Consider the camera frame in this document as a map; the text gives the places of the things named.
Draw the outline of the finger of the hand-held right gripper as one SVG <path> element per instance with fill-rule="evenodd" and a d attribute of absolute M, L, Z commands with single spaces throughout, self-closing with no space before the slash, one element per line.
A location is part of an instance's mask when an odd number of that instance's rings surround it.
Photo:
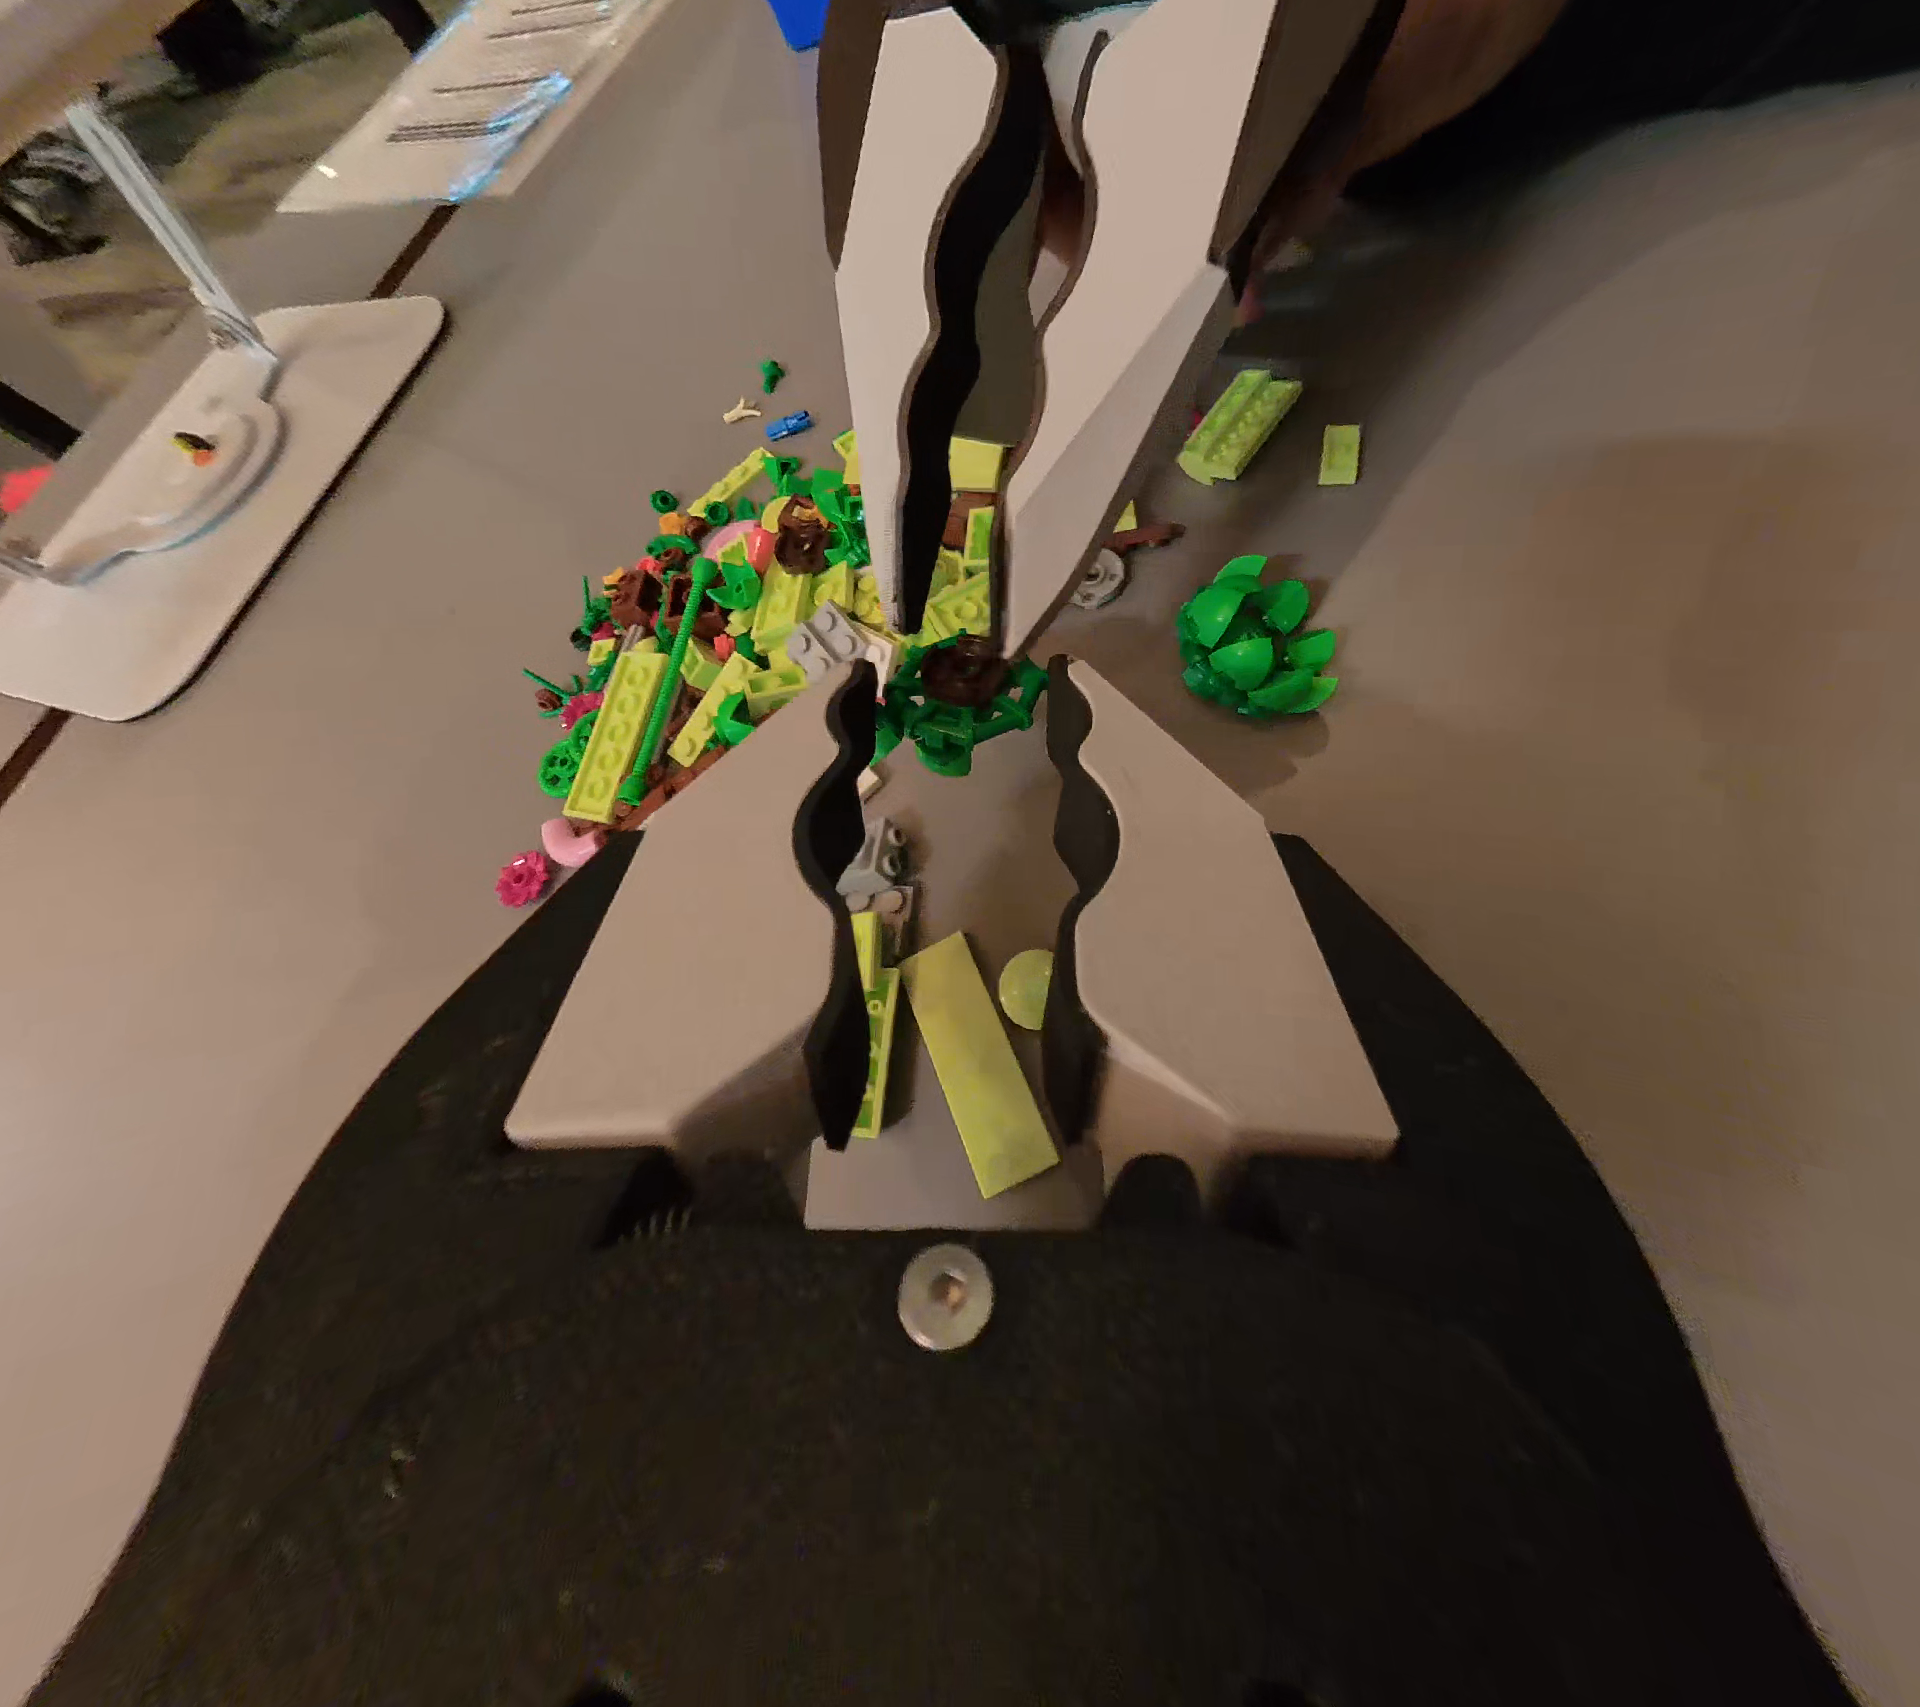
<path fill-rule="evenodd" d="M 932 596 L 950 438 L 981 370 L 978 293 L 1043 147 L 1027 48 L 957 12 L 902 14 L 879 39 L 834 293 L 883 619 L 910 634 Z"/>
<path fill-rule="evenodd" d="M 1043 39 L 1085 223 L 1037 327 L 1037 412 L 1003 493 L 1005 655 L 1071 596 L 1192 349 L 1218 339 L 1214 223 L 1275 2 L 1144 0 L 1074 14 Z"/>

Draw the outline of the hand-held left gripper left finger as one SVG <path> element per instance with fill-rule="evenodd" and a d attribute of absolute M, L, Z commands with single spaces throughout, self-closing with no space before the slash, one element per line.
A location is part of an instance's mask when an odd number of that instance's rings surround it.
<path fill-rule="evenodd" d="M 518 1149 L 841 1149 L 868 1025 L 837 882 L 874 668 L 837 664 L 671 799 L 508 1112 Z"/>

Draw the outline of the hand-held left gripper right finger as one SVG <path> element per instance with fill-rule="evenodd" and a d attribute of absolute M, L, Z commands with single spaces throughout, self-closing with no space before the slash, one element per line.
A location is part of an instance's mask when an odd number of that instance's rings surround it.
<path fill-rule="evenodd" d="M 1261 812 L 1091 664 L 1048 664 L 1052 939 L 1040 1087 L 1106 1192 L 1171 1160 L 1380 1160 L 1401 1129 Z"/>

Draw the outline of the green toy stem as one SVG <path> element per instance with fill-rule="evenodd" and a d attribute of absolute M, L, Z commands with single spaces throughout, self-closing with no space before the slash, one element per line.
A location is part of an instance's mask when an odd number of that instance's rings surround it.
<path fill-rule="evenodd" d="M 705 602 L 711 581 L 718 581 L 718 572 L 720 572 L 718 562 L 692 557 L 680 576 L 683 579 L 680 605 L 674 605 L 671 599 L 674 587 L 660 585 L 655 639 L 663 646 L 663 664 L 659 668 L 659 685 L 644 716 L 644 726 L 638 732 L 634 760 L 616 787 L 616 801 L 626 806 L 638 806 L 644 801 L 646 780 L 659 760 L 663 726 L 683 680 L 683 662 L 687 655 L 701 608 Z"/>

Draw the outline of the green leaf cluster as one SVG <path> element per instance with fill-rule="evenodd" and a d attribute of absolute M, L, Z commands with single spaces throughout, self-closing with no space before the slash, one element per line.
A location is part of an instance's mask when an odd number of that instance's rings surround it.
<path fill-rule="evenodd" d="M 1187 691 L 1251 720 L 1316 711 L 1340 685 L 1339 634 L 1307 627 L 1307 585 L 1266 566 L 1257 551 L 1224 562 L 1174 613 Z"/>

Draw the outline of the pile of small toy bricks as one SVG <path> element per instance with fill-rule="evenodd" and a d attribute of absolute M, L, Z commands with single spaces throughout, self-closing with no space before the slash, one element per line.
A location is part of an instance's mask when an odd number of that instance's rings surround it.
<path fill-rule="evenodd" d="M 586 673 L 564 685 L 545 682 L 540 703 L 554 711 L 554 740 L 573 735 L 585 746 L 614 659 L 646 639 L 663 654 L 655 639 L 660 585 L 674 587 L 671 599 L 680 605 L 680 576 L 692 557 L 704 557 L 711 529 L 755 520 L 775 530 L 775 557 L 763 572 L 720 564 L 683 662 L 644 801 L 638 806 L 614 803 L 610 824 L 603 824 L 609 830 L 603 851 L 616 835 L 646 830 L 652 817 L 709 772 L 724 752 L 744 746 L 830 668 L 873 664 L 880 694 L 910 645 L 987 634 L 999 477 L 1008 450 L 985 438 L 950 444 L 950 501 L 932 564 L 932 596 L 922 627 L 902 634 L 880 611 L 850 432 L 840 437 L 834 447 L 837 467 L 803 467 L 769 450 L 764 484 L 739 496 L 733 516 L 720 511 L 715 526 L 687 516 L 683 511 L 687 499 L 659 490 L 652 496 L 659 535 L 640 562 L 609 572 L 598 585 L 582 585 L 585 619 L 573 642 L 586 654 Z M 865 1088 L 850 1140 L 874 1140 L 890 1120 L 893 1066 L 905 1051 L 898 1020 L 910 1010 L 932 1026 L 935 1056 L 956 1056 L 957 1077 L 972 1084 L 963 1102 L 985 1106 L 972 1126 L 962 1129 L 962 1140 L 978 1192 L 994 1195 L 1051 1170 L 1055 1154 L 1043 1137 L 1037 1105 L 1014 1091 L 1020 1066 L 1003 1041 L 994 995 L 968 943 L 941 943 L 932 958 L 908 952 L 917 921 L 910 849 L 893 817 L 868 811 L 896 754 L 920 763 L 913 747 L 898 746 L 887 760 L 879 766 L 868 760 L 856 775 L 864 836 L 837 882 L 850 913 L 868 1025 Z"/>

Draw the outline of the green leafy brick plant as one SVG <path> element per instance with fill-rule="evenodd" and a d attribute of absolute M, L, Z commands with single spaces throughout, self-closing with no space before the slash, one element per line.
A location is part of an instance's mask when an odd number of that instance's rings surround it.
<path fill-rule="evenodd" d="M 981 741 L 1020 732 L 1033 723 L 1048 673 L 1027 655 L 1005 659 L 1005 676 L 994 703 L 962 710 L 925 697 L 917 673 L 925 646 L 928 645 L 910 645 L 898 671 L 879 694 L 873 766 L 887 760 L 898 746 L 908 746 L 928 772 L 963 778 L 972 768 L 972 754 Z"/>

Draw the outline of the lime ridged toy brick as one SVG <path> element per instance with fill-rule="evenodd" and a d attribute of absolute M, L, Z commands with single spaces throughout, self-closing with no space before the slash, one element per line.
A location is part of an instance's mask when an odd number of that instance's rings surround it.
<path fill-rule="evenodd" d="M 1242 369 L 1187 432 L 1177 469 L 1201 486 L 1242 477 L 1300 397 L 1296 376 Z"/>

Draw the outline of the long wide lime plate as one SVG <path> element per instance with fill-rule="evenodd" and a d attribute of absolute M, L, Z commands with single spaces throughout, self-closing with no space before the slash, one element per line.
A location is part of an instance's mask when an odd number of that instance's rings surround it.
<path fill-rule="evenodd" d="M 660 676 L 663 655 L 652 639 L 614 659 L 603 703 L 591 716 L 592 731 L 585 740 L 576 778 L 567 790 L 567 818 L 610 824 L 616 790 L 634 766 Z"/>

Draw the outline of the laminated paper sheet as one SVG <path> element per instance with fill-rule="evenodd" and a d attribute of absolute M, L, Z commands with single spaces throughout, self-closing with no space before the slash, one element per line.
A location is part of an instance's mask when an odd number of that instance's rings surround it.
<path fill-rule="evenodd" d="M 465 0 L 279 214 L 508 195 L 674 0 Z"/>

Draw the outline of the white desk lamp stand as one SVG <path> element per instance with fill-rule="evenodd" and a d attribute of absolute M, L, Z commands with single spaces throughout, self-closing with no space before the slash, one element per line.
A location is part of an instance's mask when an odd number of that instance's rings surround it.
<path fill-rule="evenodd" d="M 98 84 L 190 0 L 3 0 L 3 156 L 55 110 L 171 262 L 201 343 L 104 444 L 3 516 L 3 707 L 137 720 L 229 642 L 324 496 L 444 331 L 433 296 L 252 311 Z M 171 432 L 220 438 L 199 469 Z"/>

